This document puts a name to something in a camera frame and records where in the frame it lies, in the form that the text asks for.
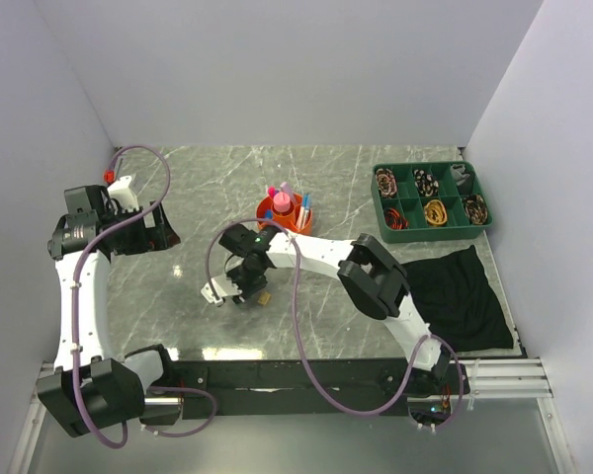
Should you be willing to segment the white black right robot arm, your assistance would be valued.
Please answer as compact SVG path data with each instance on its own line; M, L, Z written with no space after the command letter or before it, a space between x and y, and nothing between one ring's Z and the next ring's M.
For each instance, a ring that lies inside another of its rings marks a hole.
M416 308L405 268L374 236L329 240L269 223L259 231L237 223L221 234L218 244L240 263L222 276L207 278L202 288L207 302L248 299L265 288L268 269L332 277L341 282L357 310L382 321L403 349L411 366L408 394L437 395L446 385L451 356Z

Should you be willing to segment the blue capped white marker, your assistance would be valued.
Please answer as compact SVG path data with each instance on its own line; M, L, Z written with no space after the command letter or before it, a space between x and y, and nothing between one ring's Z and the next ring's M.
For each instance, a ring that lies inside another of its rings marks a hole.
M306 194L306 195L303 197L302 205L304 205L304 206L305 206L305 208L307 209L306 220L305 220L305 222L303 223L303 224L304 224L304 226L305 226L305 224L306 224L306 222L307 222L307 219L308 219L309 212L310 212L310 208L311 208L311 204L310 204L310 194Z

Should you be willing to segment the orange round divided container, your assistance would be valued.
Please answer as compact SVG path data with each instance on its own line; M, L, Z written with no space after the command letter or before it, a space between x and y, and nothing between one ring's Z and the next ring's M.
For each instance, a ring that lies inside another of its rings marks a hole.
M258 218L266 219L264 217L265 211L270 209L273 213L273 218L272 218L273 221L281 224L283 227L285 227L286 229L288 229L292 232L309 236L312 231L312 223L313 223L313 211L311 210L311 208L310 208L310 212L309 212L308 219L307 219L305 226L303 226L302 229L298 229L298 226L297 226L299 211L302 206L303 197L304 196L302 196L302 195L295 194L295 198L292 199L292 202L294 205L294 210L287 216L280 216L280 215L275 215L272 211L273 198L266 196L259 202L257 209L256 209L256 216Z

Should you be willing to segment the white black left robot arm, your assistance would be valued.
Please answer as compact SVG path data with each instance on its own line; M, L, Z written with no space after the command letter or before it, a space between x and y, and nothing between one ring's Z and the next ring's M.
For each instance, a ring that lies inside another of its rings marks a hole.
M133 419L149 420L145 394L171 394L178 373L167 350L153 345L117 360L108 324L108 280L114 256L165 251L181 239L162 205L150 205L154 223L145 224L132 178L108 186L65 191L67 212L57 222L48 252L60 284L61 322L53 374L39 381L42 404L65 432L90 432Z

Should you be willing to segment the light purple highlighter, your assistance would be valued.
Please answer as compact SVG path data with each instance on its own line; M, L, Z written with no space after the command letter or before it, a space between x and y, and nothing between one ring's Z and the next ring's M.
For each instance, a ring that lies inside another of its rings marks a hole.
M295 194L291 185L288 182L282 182L280 184L281 191L289 196L290 199L295 198Z

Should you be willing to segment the blue white pen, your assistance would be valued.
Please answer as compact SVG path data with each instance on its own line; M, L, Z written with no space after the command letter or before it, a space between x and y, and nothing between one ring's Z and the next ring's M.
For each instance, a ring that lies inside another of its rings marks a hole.
M303 228L303 226L304 226L304 224L303 224L303 223L304 223L304 222L305 222L305 220L306 220L306 214L307 214L307 209L306 209L306 208L305 208L305 206L303 205L303 206L300 208L300 211L299 211L299 216L298 216L298 221L297 221L297 226L298 226L298 229L302 229L302 228Z

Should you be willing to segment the tan eraser block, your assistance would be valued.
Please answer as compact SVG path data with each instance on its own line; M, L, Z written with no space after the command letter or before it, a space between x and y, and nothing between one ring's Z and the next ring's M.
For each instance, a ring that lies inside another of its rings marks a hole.
M269 303L271 299L271 294L269 292L262 292L258 298L258 303L262 306L265 306Z

